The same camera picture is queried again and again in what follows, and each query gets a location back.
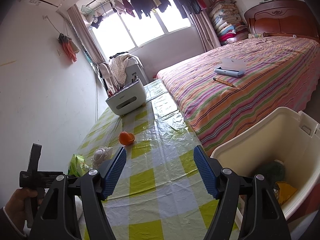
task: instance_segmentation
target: floor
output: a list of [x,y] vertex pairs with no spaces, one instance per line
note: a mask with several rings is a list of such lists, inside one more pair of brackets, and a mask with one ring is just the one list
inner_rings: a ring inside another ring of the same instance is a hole
[[311,100],[307,103],[307,107],[303,110],[307,115],[320,123],[320,81],[317,88],[311,95]]

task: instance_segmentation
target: beige curtain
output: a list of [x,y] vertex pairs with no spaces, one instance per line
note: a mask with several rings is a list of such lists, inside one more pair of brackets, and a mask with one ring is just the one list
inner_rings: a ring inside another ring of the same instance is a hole
[[191,14],[200,35],[204,51],[216,49],[221,46],[207,13],[203,10],[200,14]]
[[70,7],[69,10],[67,10],[67,12],[85,49],[89,53],[94,63],[99,67],[102,76],[106,81],[108,89],[114,93],[114,86],[116,86],[118,82],[112,74],[110,66],[108,65],[108,63],[106,63],[105,58],[103,57],[101,51],[94,42],[91,34],[89,33],[88,28],[85,26],[78,7],[76,5],[73,5],[72,7]]

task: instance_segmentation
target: striped bedspread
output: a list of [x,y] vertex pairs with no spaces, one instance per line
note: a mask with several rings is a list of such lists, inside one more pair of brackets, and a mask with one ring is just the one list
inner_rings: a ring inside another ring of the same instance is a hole
[[[319,52],[319,44],[306,38],[247,39],[177,63],[157,77],[210,155],[279,106],[303,110],[320,76]],[[214,73],[224,57],[243,59],[246,74],[235,78]]]

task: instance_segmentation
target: beige plastic bin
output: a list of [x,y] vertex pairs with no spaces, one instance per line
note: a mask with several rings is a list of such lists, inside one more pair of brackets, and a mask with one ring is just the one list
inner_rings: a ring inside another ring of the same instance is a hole
[[[285,181],[297,192],[281,206],[286,220],[309,195],[320,175],[320,125],[304,112],[279,107],[247,131],[215,149],[224,168],[249,176],[259,165],[281,160]],[[241,227],[242,215],[236,213]]]

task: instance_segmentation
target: yellow mark on wall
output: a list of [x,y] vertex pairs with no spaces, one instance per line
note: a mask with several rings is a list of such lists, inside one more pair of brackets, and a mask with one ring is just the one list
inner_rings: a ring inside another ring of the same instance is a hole
[[5,66],[5,65],[8,65],[8,64],[11,64],[11,63],[14,63],[14,62],[16,62],[16,60],[10,61],[10,62],[4,63],[4,64],[1,64],[0,67]]

